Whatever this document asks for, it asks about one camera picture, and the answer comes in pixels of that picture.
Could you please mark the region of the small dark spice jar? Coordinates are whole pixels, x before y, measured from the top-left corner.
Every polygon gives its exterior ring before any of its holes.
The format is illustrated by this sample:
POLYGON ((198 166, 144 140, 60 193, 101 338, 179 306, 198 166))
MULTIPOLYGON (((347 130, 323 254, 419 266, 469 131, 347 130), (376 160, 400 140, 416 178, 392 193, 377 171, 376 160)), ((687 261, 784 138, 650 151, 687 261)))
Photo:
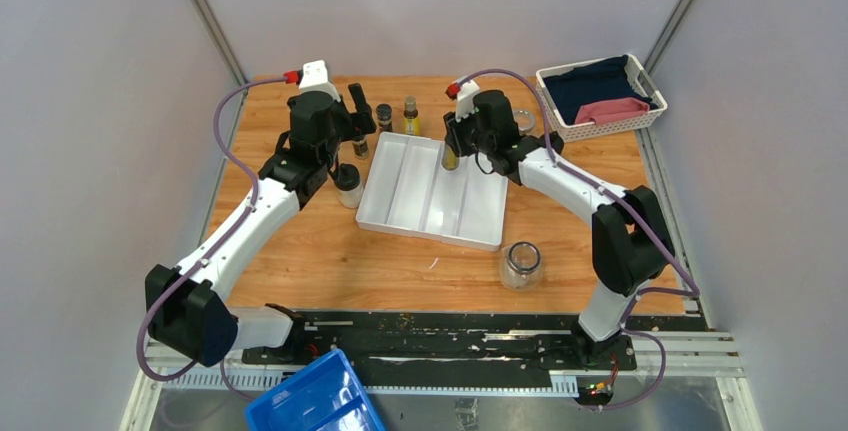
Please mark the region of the small dark spice jar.
POLYGON ((381 132, 393 131, 393 109, 387 103, 380 103, 376 107, 378 128, 381 132))
POLYGON ((354 156, 360 160, 366 160, 369 157, 369 146, 366 136, 358 136, 351 141, 354 156))

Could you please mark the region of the yellow label sauce bottle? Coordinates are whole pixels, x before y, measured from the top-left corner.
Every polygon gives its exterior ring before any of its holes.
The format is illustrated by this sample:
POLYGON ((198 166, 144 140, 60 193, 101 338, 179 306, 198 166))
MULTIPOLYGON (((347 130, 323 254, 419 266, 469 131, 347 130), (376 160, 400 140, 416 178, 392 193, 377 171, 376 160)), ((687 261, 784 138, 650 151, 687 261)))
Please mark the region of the yellow label sauce bottle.
POLYGON ((454 171, 459 167, 459 158, 449 146, 445 146, 440 163, 444 170, 454 171))
POLYGON ((407 96, 404 102, 404 133, 411 136, 421 135, 421 124, 417 100, 414 96, 407 96))

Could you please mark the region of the glass jar with grains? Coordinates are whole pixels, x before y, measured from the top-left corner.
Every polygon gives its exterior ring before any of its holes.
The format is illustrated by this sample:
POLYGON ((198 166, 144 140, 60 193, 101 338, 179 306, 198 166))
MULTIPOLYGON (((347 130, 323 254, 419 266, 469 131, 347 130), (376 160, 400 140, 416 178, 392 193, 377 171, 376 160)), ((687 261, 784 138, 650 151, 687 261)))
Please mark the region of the glass jar with grains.
POLYGON ((526 109, 515 109, 512 115, 518 131, 522 136, 526 136, 533 131, 536 125, 536 117, 533 113, 526 109))

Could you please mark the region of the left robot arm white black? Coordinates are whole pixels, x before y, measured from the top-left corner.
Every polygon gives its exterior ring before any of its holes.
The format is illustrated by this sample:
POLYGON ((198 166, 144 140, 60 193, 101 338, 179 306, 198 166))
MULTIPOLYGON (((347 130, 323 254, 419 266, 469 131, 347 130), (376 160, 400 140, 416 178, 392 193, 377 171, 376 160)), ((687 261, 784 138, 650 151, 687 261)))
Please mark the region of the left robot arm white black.
POLYGON ((193 365, 211 367, 231 351, 266 347, 283 364, 306 351, 304 319, 283 306, 229 308, 241 274, 268 240, 296 216, 327 180, 342 176, 342 143, 377 130, 358 83, 348 91, 354 108, 316 86, 302 84, 288 101, 290 128, 232 214, 176 266, 155 266, 145 279, 147 313, 140 333, 170 347, 193 365))

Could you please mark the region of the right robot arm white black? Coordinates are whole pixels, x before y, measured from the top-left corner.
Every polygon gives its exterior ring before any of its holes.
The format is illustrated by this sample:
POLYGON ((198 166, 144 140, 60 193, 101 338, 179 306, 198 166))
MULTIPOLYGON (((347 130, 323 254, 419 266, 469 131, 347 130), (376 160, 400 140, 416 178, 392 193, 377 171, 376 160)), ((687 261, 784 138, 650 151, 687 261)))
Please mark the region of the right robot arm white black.
POLYGON ((456 156, 485 158, 484 172, 555 200, 589 227, 598 284, 571 328, 569 347, 577 364, 598 367, 609 358, 638 292, 674 255, 655 193, 586 173, 562 157, 564 143, 555 132, 522 134, 500 90, 481 91, 468 82, 450 85, 446 94, 456 108, 444 116, 445 142, 456 156))

